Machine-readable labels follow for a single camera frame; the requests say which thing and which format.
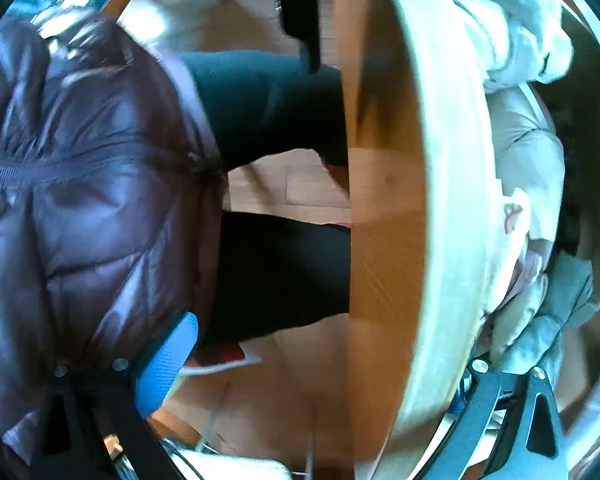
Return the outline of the white pink cartoon sock bundle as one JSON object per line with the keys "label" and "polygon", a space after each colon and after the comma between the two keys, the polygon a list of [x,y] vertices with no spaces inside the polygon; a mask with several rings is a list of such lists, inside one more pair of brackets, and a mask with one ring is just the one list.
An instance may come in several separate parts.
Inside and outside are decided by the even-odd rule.
{"label": "white pink cartoon sock bundle", "polygon": [[521,188],[506,194],[501,179],[494,184],[494,206],[490,212],[490,257],[486,271],[483,312],[494,313],[521,292],[540,273],[542,256],[528,255],[534,225],[530,196]]}

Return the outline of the white sheer sock bundle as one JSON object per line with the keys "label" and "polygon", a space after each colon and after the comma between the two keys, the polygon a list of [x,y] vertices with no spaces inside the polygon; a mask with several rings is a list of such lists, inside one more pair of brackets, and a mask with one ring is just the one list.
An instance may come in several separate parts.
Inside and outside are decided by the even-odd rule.
{"label": "white sheer sock bundle", "polygon": [[574,49],[559,0],[453,0],[474,46],[485,92],[569,72]]}

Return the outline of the peach sock bundle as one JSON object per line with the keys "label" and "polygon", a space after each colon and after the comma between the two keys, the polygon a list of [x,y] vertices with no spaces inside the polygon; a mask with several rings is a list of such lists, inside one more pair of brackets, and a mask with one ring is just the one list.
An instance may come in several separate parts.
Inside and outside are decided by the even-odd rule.
{"label": "peach sock bundle", "polygon": [[550,113],[538,92],[528,84],[486,96],[495,156],[496,176],[505,194],[516,188],[530,200],[532,240],[556,238],[565,157]]}

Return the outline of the person's black trouser legs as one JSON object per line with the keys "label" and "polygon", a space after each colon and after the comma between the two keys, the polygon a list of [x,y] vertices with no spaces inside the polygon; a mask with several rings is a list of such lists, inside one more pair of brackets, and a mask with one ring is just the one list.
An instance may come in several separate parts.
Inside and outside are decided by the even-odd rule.
{"label": "person's black trouser legs", "polygon": [[350,310],[351,230],[300,217],[290,168],[260,160],[312,152],[338,188],[348,180],[341,74],[308,73],[291,56],[262,51],[184,52],[224,174],[248,170],[253,198],[230,191],[223,211],[210,311],[198,352],[270,336]]}

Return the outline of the dark purple puffer jacket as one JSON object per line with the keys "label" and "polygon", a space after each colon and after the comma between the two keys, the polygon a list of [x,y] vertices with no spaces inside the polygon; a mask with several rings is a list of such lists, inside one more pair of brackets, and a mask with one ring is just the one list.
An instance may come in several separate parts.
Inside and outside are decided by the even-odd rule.
{"label": "dark purple puffer jacket", "polygon": [[59,363],[204,318],[219,150],[192,75],[87,8],[0,21],[0,456],[30,462]]}

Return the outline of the grey-blue sock bundle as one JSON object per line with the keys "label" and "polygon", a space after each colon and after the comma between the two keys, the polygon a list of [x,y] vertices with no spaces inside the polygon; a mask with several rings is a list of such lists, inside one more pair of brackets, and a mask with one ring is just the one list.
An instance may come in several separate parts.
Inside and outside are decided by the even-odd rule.
{"label": "grey-blue sock bundle", "polygon": [[490,362],[500,372],[524,375],[544,370],[555,385],[562,368],[562,332],[588,322],[600,310],[594,298],[592,262],[560,252],[494,318]]}

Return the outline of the open wooden drawer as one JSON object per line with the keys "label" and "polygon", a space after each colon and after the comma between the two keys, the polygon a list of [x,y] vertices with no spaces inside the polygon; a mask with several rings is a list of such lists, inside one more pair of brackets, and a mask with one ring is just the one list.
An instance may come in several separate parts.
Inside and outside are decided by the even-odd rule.
{"label": "open wooden drawer", "polygon": [[[548,96],[574,108],[600,295],[600,0],[560,0],[578,54]],[[486,109],[451,0],[334,0],[349,147],[349,416],[363,479],[404,479],[468,359],[493,252]],[[570,474],[600,479],[600,315],[592,385],[566,413]]]}

